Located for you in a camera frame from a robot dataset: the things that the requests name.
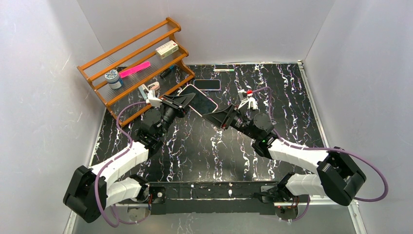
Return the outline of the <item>phone with pink edge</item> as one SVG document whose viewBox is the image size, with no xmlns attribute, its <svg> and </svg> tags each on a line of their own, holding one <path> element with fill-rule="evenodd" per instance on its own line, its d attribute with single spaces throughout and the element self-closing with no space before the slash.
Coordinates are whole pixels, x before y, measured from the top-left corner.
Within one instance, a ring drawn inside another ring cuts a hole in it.
<svg viewBox="0 0 413 234">
<path fill-rule="evenodd" d="M 210 114 L 218 109 L 218 104 L 212 99 L 206 96 L 204 92 L 196 88 L 194 85 L 189 84 L 181 91 L 178 92 L 179 96 L 194 93 L 195 97 L 190 102 L 190 108 L 194 110 L 198 115 L 203 116 Z"/>
</svg>

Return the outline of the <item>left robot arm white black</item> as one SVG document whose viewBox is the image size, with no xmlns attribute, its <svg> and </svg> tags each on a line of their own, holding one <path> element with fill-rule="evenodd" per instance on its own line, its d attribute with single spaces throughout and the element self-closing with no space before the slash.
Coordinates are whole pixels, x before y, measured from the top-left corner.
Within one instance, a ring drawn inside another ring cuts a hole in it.
<svg viewBox="0 0 413 234">
<path fill-rule="evenodd" d="M 108 221 L 105 209 L 114 210 L 118 202 L 131 199 L 151 203 L 146 179 L 139 175 L 124 180 L 120 177 L 158 152 L 169 127 L 177 117 L 185 116 L 194 98 L 190 93 L 147 99 L 152 107 L 143 114 L 136 140 L 130 138 L 129 146 L 99 164 L 78 167 L 63 197 L 64 205 L 91 223 L 100 216 Z"/>
</svg>

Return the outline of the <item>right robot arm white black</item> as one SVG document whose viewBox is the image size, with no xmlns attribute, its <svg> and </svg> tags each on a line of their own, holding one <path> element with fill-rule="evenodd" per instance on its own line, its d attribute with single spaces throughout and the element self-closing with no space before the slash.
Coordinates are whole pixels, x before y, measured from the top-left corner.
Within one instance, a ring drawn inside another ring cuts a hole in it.
<svg viewBox="0 0 413 234">
<path fill-rule="evenodd" d="M 279 137 L 270 117 L 257 113 L 252 118 L 235 106 L 203 115 L 216 127 L 232 127 L 253 139 L 256 154 L 284 161 L 310 171 L 308 175 L 287 174 L 277 185 L 278 194 L 287 199 L 300 195 L 327 196 L 348 206 L 366 182 L 366 175 L 342 149 L 308 148 Z"/>
</svg>

